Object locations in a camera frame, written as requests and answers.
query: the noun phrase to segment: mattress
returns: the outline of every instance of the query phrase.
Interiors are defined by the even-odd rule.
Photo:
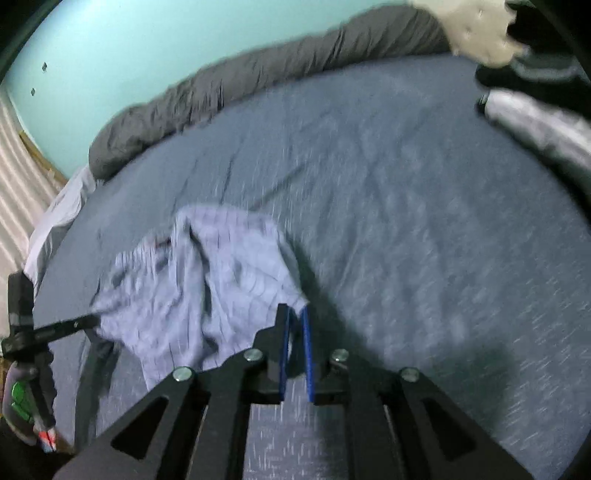
[[[50,263],[44,325],[88,312],[117,253],[191,203],[271,215],[334,345],[426,373],[538,480],[591,424],[591,237],[566,188],[477,116],[476,65],[364,63],[268,89],[99,186]],[[52,345],[57,425],[83,447],[145,394],[139,362],[84,333]],[[342,412],[254,407],[247,479],[347,478]]]

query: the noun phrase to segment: wall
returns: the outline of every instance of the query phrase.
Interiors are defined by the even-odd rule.
[[[63,0],[19,53],[7,89],[23,127],[70,176],[86,164],[98,130],[122,108],[219,58],[326,30],[383,3]]]

